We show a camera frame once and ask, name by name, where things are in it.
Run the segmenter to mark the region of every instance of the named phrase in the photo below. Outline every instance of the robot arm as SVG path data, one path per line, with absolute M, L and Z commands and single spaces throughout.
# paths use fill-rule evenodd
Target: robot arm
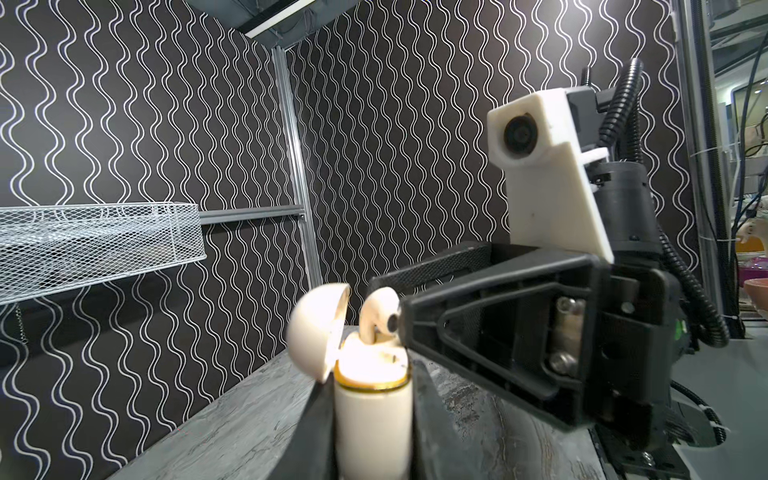
M 633 60 L 609 101 L 556 88 L 489 112 L 510 244 L 460 244 L 369 292 L 405 295 L 406 347 L 560 429 L 597 422 L 644 450 L 667 441 L 673 363 L 728 334 L 695 279 L 664 270 L 679 258 L 632 145 L 641 70 Z M 609 161 L 622 151 L 635 161 Z

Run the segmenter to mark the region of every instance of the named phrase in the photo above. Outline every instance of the black patterned wall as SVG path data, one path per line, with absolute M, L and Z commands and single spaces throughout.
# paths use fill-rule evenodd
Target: black patterned wall
M 696 269 L 673 42 L 669 0 L 373 0 L 295 45 L 323 279 L 351 283 L 359 306 L 371 276 L 460 240 L 508 241 L 486 113 L 575 86 L 585 65 L 609 88 L 634 56 L 646 67 L 642 147 L 657 215 Z
M 269 52 L 182 0 L 0 0 L 0 206 L 290 204 Z M 0 478 L 101 479 L 285 346 L 292 220 L 207 259 L 0 307 Z

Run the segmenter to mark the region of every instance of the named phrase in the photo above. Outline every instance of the earbud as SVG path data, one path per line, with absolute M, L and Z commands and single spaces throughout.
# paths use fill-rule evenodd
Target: earbud
M 368 295 L 360 309 L 360 340 L 366 345 L 376 341 L 376 328 L 393 335 L 397 330 L 400 298 L 392 288 L 385 286 Z

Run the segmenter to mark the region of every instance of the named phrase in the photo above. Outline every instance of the white wire basket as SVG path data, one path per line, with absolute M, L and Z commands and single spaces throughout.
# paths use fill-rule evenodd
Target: white wire basket
M 0 305 L 204 258 L 196 204 L 0 208 Z

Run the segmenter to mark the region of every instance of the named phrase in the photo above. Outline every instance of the table surface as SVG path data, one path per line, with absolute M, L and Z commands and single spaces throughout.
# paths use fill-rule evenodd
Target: table surface
M 559 432 L 441 366 L 422 361 L 470 458 L 488 478 L 605 480 L 586 429 Z M 283 351 L 110 480 L 266 478 L 290 441 L 312 385 Z

